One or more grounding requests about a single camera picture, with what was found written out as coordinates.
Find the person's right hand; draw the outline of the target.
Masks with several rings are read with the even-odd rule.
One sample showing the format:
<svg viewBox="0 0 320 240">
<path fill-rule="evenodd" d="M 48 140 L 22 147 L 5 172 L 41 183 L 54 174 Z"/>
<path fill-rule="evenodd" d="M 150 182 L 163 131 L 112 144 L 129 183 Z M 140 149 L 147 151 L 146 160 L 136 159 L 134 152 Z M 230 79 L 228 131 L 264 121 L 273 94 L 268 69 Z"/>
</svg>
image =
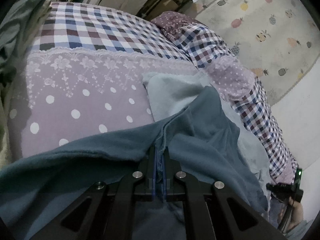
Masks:
<svg viewBox="0 0 320 240">
<path fill-rule="evenodd" d="M 292 207 L 291 220 L 287 227 L 287 232 L 295 228 L 298 224 L 303 221 L 303 206 L 300 202 L 289 198 L 289 205 Z"/>
</svg>

